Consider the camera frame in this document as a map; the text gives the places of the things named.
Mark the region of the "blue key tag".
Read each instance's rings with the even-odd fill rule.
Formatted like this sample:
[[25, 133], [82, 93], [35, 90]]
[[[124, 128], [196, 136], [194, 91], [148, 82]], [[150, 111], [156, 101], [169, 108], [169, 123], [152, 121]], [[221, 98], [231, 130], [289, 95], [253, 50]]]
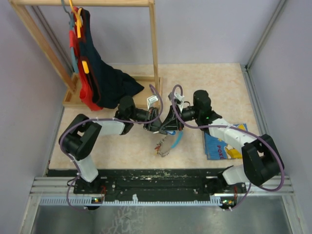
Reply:
[[176, 134], [175, 131], [166, 131], [167, 134], [174, 136]]

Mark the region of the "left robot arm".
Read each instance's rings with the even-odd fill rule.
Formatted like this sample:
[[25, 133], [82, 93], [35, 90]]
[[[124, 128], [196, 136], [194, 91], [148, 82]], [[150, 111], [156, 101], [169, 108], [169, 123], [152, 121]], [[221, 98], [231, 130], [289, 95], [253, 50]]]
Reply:
[[79, 114], [61, 135], [60, 148], [74, 162], [78, 176], [85, 181], [86, 190], [94, 194], [101, 189], [98, 170], [91, 158], [91, 151], [99, 135], [125, 135], [134, 124], [142, 124], [150, 132], [159, 130], [162, 99], [156, 95], [147, 98], [147, 107], [148, 110], [139, 109], [132, 97], [125, 96], [120, 100], [115, 117], [90, 119]]

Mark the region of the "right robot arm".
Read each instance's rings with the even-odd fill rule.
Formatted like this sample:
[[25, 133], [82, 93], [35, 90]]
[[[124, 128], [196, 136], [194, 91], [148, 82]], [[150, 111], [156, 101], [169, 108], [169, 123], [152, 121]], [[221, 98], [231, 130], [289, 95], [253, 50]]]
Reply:
[[281, 175], [277, 189], [283, 186], [284, 164], [270, 135], [257, 136], [231, 125], [213, 110], [205, 90], [195, 91], [193, 105], [187, 108], [183, 106], [182, 94], [171, 92], [168, 98], [172, 103], [171, 114], [178, 126], [184, 127], [188, 121], [195, 120], [196, 129], [224, 141], [242, 155], [241, 165], [228, 167], [221, 172], [217, 184], [220, 191], [229, 193], [235, 184], [245, 182], [261, 187], [276, 175]]

